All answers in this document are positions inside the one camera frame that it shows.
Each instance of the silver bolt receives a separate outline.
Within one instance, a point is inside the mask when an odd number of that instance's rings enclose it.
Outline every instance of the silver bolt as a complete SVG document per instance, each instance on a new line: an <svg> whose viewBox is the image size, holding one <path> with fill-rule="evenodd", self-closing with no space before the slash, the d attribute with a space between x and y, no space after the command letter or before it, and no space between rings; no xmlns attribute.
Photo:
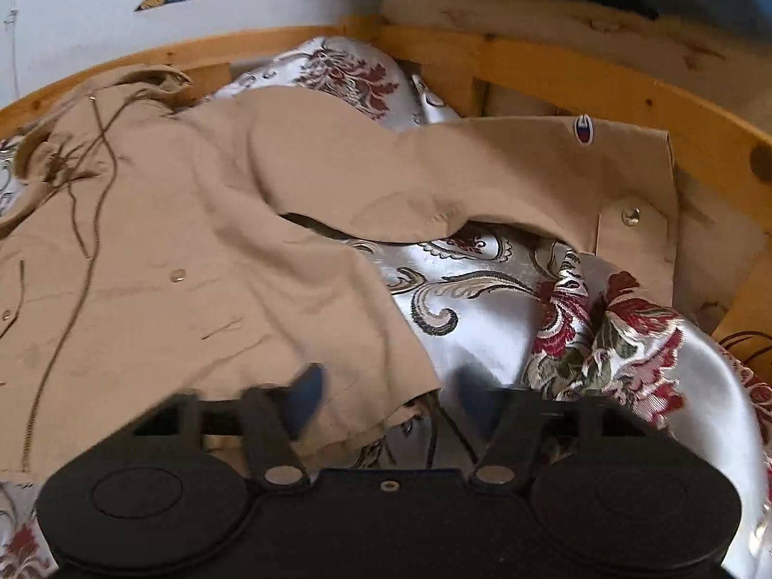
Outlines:
<svg viewBox="0 0 772 579"><path fill-rule="evenodd" d="M295 485L303 478L303 471L295 466L273 466L263 476L273 485Z"/></svg>
<svg viewBox="0 0 772 579"><path fill-rule="evenodd" d="M641 221L641 210L637 207L630 207L622 212L622 221L625 226L635 226Z"/></svg>
<svg viewBox="0 0 772 579"><path fill-rule="evenodd" d="M399 489L399 483L396 481L383 481L381 490L383 492L396 492Z"/></svg>
<svg viewBox="0 0 772 579"><path fill-rule="evenodd" d="M515 473L507 466L483 466L476 473L477 479L483 483L503 485L515 478Z"/></svg>

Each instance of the bed frame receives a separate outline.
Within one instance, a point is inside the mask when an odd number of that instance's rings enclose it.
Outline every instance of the bed frame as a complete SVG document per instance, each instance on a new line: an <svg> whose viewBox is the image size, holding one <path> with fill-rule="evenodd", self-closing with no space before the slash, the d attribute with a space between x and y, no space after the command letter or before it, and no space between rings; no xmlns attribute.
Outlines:
<svg viewBox="0 0 772 579"><path fill-rule="evenodd" d="M323 34L366 41L397 60L416 63L432 90L464 116L481 115L485 83L493 83L571 114L667 130L680 168L772 233L772 137L737 115L634 69L560 46L386 24L376 16L348 17L337 26L242 30L121 57L0 110L0 138L44 115L61 94L101 71L121 65L172 65L192 78L184 98L192 102L230 83L231 63L275 55ZM717 340L749 325L772 332L772 307L765 302L769 296L759 294L761 289L772 290L766 276L770 269L768 249L713 333Z"/></svg>

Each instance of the tan hooded jacket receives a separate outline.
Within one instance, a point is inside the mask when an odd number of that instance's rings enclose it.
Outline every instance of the tan hooded jacket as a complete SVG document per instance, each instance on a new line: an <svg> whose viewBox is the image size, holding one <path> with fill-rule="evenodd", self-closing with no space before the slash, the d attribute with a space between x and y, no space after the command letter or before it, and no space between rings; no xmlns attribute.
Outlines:
<svg viewBox="0 0 772 579"><path fill-rule="evenodd" d="M395 134L302 88L175 115L188 84L164 66L107 72L18 150L30 185L0 218L5 479L44 479L171 393L234 398L314 361L327 382L302 456L338 458L409 417L439 383L377 268L284 214L396 242L520 224L669 301L665 133L596 120L584 144L574 118L499 118Z"/></svg>

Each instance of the logo patch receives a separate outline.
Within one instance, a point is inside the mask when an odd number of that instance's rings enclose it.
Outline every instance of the logo patch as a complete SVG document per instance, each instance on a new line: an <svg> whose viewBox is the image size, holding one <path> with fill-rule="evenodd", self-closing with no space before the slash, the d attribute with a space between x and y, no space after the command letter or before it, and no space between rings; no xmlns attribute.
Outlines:
<svg viewBox="0 0 772 579"><path fill-rule="evenodd" d="M592 143L594 133L589 115L579 115L574 122L574 135L577 136L582 146L589 146Z"/></svg>

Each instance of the wall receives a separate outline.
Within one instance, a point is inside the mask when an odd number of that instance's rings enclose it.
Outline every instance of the wall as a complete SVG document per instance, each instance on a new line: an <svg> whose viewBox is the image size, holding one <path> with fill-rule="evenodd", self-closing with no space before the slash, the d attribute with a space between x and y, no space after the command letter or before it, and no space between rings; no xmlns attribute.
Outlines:
<svg viewBox="0 0 772 579"><path fill-rule="evenodd" d="M377 12L381 0L192 0L134 12L142 0L0 0L15 5L14 27L0 30L0 106L15 97L10 40L15 35L18 91L37 88L111 58L156 45L239 30L326 24Z"/></svg>

